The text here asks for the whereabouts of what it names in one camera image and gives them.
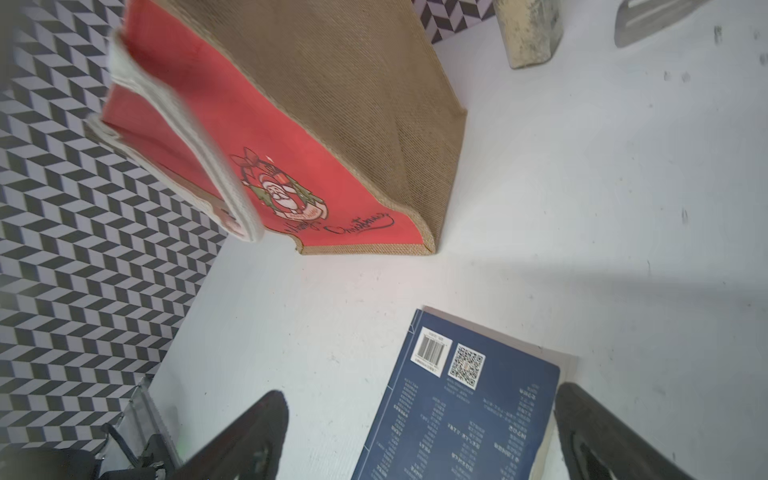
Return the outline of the blue book barcode back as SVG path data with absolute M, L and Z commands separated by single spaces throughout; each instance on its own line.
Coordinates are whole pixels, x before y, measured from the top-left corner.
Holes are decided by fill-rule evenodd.
M 540 479 L 575 356 L 415 312 L 355 479 Z

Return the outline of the red burlap canvas bag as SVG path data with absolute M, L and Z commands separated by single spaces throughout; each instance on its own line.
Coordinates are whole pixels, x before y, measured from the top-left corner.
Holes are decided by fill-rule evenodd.
M 438 250 L 467 113 L 406 1 L 130 1 L 87 136 L 231 236 Z

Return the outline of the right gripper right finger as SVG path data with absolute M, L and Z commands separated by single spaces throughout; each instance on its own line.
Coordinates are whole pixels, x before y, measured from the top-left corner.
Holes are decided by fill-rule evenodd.
M 571 479 L 692 480 L 575 383 L 558 387 L 554 414 Z

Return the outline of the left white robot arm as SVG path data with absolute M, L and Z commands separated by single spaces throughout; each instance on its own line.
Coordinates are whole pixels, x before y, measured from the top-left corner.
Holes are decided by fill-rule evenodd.
M 1 454 L 2 479 L 165 479 L 163 467 L 138 467 L 100 472 L 101 462 L 79 449 L 24 448 Z

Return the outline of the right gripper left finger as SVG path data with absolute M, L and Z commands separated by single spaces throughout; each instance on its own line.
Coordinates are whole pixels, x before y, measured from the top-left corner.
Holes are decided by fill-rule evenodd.
M 288 430 L 284 394 L 272 390 L 170 476 L 172 479 L 274 479 Z

